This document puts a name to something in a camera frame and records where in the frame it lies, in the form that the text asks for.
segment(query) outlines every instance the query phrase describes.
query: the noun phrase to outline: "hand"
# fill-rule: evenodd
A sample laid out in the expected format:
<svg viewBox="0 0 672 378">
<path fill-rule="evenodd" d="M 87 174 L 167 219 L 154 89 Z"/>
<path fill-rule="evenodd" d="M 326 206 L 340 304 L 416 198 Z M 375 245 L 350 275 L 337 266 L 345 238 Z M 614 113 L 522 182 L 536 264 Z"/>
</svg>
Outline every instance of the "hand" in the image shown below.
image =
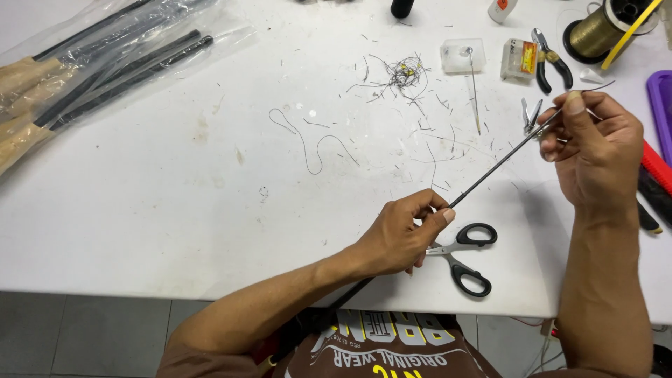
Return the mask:
<svg viewBox="0 0 672 378">
<path fill-rule="evenodd" d="M 642 123 L 606 93 L 572 91 L 553 103 L 562 107 L 562 117 L 546 129 L 540 149 L 555 162 L 567 200 L 589 211 L 636 206 Z M 556 110 L 545 111 L 538 123 Z"/>
<path fill-rule="evenodd" d="M 416 226 L 413 219 L 421 219 Z M 335 257 L 343 258 L 358 278 L 420 268 L 425 251 L 455 219 L 455 211 L 432 189 L 387 202 L 359 241 Z"/>
</svg>

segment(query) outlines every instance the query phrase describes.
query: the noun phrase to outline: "brown t-shirt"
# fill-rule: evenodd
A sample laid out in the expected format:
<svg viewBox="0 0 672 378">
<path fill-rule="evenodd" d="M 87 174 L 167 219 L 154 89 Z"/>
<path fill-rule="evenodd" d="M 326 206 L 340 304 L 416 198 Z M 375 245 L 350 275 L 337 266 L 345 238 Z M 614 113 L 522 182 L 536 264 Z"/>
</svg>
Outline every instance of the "brown t-shirt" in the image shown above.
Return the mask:
<svg viewBox="0 0 672 378">
<path fill-rule="evenodd" d="M 452 315 L 340 309 L 334 325 L 307 337 L 274 378 L 501 378 L 463 337 Z M 259 378 L 249 356 L 178 346 L 166 351 L 157 378 Z M 612 378 L 569 369 L 539 378 Z"/>
</svg>

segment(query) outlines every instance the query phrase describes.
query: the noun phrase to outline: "tiled floor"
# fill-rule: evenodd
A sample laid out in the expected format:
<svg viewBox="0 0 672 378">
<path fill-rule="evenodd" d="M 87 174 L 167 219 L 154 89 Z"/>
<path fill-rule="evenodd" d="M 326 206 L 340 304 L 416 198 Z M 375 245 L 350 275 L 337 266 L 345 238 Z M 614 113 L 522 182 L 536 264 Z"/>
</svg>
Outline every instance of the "tiled floor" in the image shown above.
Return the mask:
<svg viewBox="0 0 672 378">
<path fill-rule="evenodd" d="M 0 292 L 0 378 L 153 377 L 167 335 L 207 304 Z M 458 321 L 504 378 L 526 377 L 539 365 L 539 328 L 508 317 L 458 315 Z M 672 348 L 671 332 L 654 337 Z M 559 352 L 552 343 L 545 361 Z M 546 368 L 563 365 L 559 356 Z"/>
</svg>

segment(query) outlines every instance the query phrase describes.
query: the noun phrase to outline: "wire cutter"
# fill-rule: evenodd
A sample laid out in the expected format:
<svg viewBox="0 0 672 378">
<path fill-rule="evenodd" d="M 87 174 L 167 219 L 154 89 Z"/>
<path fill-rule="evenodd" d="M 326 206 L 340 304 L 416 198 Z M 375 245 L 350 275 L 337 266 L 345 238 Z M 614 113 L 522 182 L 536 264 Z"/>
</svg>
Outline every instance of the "wire cutter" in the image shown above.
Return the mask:
<svg viewBox="0 0 672 378">
<path fill-rule="evenodd" d="M 562 80 L 564 80 L 564 88 L 570 89 L 574 85 L 572 71 L 569 70 L 569 67 L 562 61 L 558 53 L 548 47 L 548 43 L 546 43 L 542 31 L 538 28 L 534 28 L 532 30 L 532 40 L 534 40 L 534 42 L 536 42 L 542 49 L 537 58 L 537 82 L 539 83 L 542 92 L 549 94 L 551 91 L 550 84 L 546 80 L 546 68 L 544 62 L 547 60 L 551 62 L 560 76 L 562 76 Z"/>
<path fill-rule="evenodd" d="M 532 114 L 528 113 L 528 102 L 525 101 L 525 98 L 522 98 L 521 102 L 523 103 L 523 121 L 525 122 L 523 131 L 525 132 L 525 135 L 528 135 L 532 132 L 534 125 L 537 123 L 537 118 L 539 117 L 539 112 L 542 109 L 544 100 L 539 100 L 537 106 L 532 110 Z"/>
<path fill-rule="evenodd" d="M 490 234 L 490 239 L 488 240 L 471 239 L 467 235 L 467 233 L 474 228 L 483 228 L 486 231 L 488 231 L 488 233 Z M 495 229 L 492 226 L 487 225 L 485 223 L 472 223 L 470 225 L 465 226 L 463 229 L 460 230 L 460 232 L 458 232 L 456 238 L 457 244 L 477 245 L 478 247 L 485 247 L 486 245 L 495 243 L 496 241 L 497 241 L 497 231 L 495 231 Z M 453 281 L 455 281 L 455 283 L 458 285 L 460 289 L 462 289 L 462 291 L 464 291 L 469 295 L 472 295 L 473 297 L 487 296 L 488 294 L 490 294 L 490 290 L 493 288 L 493 286 L 490 284 L 490 281 L 484 276 L 480 275 L 479 272 L 459 262 L 457 259 L 453 257 L 453 255 L 451 255 L 452 252 L 455 252 L 460 249 L 463 248 L 457 248 L 457 246 L 451 248 L 450 246 L 443 246 L 441 244 L 434 242 L 434 244 L 432 244 L 432 249 L 427 250 L 426 254 L 427 256 L 443 256 L 446 258 L 446 260 L 448 260 L 448 264 L 450 264 L 450 275 L 453 277 Z M 480 284 L 483 286 L 483 290 L 481 292 L 476 292 L 467 289 L 467 287 L 464 286 L 464 283 L 462 283 L 463 276 L 469 276 L 479 281 Z"/>
</svg>

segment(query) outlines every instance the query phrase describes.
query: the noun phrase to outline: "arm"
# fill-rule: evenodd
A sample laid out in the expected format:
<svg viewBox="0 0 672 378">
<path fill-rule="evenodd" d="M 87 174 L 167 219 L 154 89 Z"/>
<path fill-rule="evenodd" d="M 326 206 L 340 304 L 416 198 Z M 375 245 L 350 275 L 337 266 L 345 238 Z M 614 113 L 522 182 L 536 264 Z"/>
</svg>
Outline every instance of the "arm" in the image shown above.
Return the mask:
<svg viewBox="0 0 672 378">
<path fill-rule="evenodd" d="M 604 93 L 571 92 L 556 105 L 563 120 L 541 150 L 575 207 L 557 320 L 567 366 L 648 377 L 653 341 L 638 277 L 635 198 L 642 125 Z"/>
<path fill-rule="evenodd" d="M 454 217 L 448 203 L 430 189 L 388 202 L 357 243 L 219 299 L 180 324 L 166 349 L 183 344 L 207 352 L 245 353 L 343 285 L 420 267 L 427 247 Z M 414 218 L 423 220 L 417 229 Z"/>
</svg>

